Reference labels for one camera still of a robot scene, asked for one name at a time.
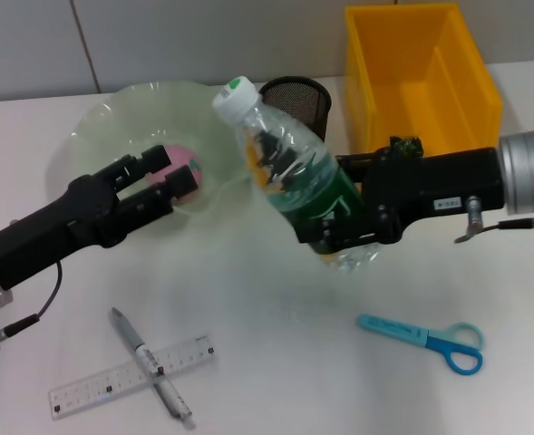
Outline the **blue scissors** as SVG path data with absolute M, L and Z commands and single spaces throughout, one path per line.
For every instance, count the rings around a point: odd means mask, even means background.
M 483 365 L 481 350 L 484 337 L 481 330 L 473 324 L 456 323 L 444 330 L 421 328 L 420 326 L 405 324 L 385 319 L 371 314 L 357 316 L 356 325 L 368 332 L 390 337 L 417 347 L 429 349 L 439 353 L 449 368 L 463 376 L 476 374 Z M 453 355 L 466 355 L 474 361 L 470 369 L 461 368 Z

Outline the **green plastic wrapper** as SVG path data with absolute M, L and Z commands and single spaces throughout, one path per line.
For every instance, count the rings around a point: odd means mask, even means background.
M 391 136 L 388 153 L 395 158 L 416 159 L 423 157 L 424 150 L 418 137 Z

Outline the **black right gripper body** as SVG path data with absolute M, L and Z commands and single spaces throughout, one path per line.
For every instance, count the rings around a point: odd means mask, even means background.
M 471 197 L 482 211 L 505 205 L 494 148 L 427 158 L 376 157 L 363 180 L 367 231 L 376 243 L 394 244 L 416 221 L 466 213 Z

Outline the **yellow plastic bin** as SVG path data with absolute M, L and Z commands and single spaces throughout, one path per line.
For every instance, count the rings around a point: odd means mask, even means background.
M 415 137 L 427 156 L 493 147 L 502 99 L 457 5 L 348 6 L 349 150 Z

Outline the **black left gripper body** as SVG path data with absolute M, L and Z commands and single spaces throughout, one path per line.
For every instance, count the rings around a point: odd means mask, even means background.
M 71 181 L 57 200 L 0 231 L 2 289 L 21 284 L 82 248 L 114 247 L 172 212 L 139 212 L 124 205 L 117 197 L 123 187 L 112 185 L 113 164 Z

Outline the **green glass fruit plate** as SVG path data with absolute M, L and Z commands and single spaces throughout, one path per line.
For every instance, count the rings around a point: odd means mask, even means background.
M 91 108 L 63 145 L 63 182 L 92 174 L 155 145 L 179 145 L 193 152 L 201 170 L 199 189 L 177 204 L 179 213 L 208 213 L 248 172 L 234 132 L 211 103 L 217 86 L 195 82 L 147 82 L 126 87 Z

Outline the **grey pen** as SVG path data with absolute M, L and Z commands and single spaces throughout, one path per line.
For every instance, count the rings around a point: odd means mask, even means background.
M 187 430 L 194 430 L 196 425 L 192 418 L 192 411 L 171 381 L 168 380 L 164 367 L 120 310 L 112 307 L 110 314 L 118 335 L 124 344 L 133 351 L 137 364 L 150 381 L 153 390 L 170 416 L 180 421 Z

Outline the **black mesh pen holder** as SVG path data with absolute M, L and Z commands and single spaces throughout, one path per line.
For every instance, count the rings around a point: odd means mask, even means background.
M 301 121 L 325 140 L 332 99 L 322 84 L 302 76 L 283 76 L 265 83 L 259 93 L 263 103 Z

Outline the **pink toy peach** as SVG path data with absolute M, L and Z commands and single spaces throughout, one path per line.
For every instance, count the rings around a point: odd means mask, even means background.
M 150 185 L 158 184 L 169 179 L 180 181 L 180 176 L 176 176 L 176 173 L 180 173 L 182 167 L 187 167 L 198 187 L 182 198 L 173 199 L 173 202 L 176 204 L 189 203 L 198 195 L 198 191 L 202 186 L 203 175 L 199 156 L 192 150 L 179 144 L 166 144 L 164 149 L 170 159 L 170 165 L 157 172 L 147 173 L 145 178 Z

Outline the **transparent plastic ruler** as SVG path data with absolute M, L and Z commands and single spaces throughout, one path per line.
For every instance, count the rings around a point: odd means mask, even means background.
M 156 352 L 143 345 L 129 362 L 49 391 L 52 419 L 58 421 L 118 400 L 205 363 L 215 356 L 216 347 L 206 335 Z

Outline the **clear water bottle green label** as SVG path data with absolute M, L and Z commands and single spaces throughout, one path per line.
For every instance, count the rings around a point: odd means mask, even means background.
M 321 218 L 364 212 L 360 191 L 325 143 L 304 123 L 263 103 L 247 77 L 239 76 L 224 85 L 212 107 L 235 132 L 252 179 L 294 231 L 299 208 Z M 328 266 L 342 272 L 362 268 L 379 253 L 376 243 L 311 249 Z

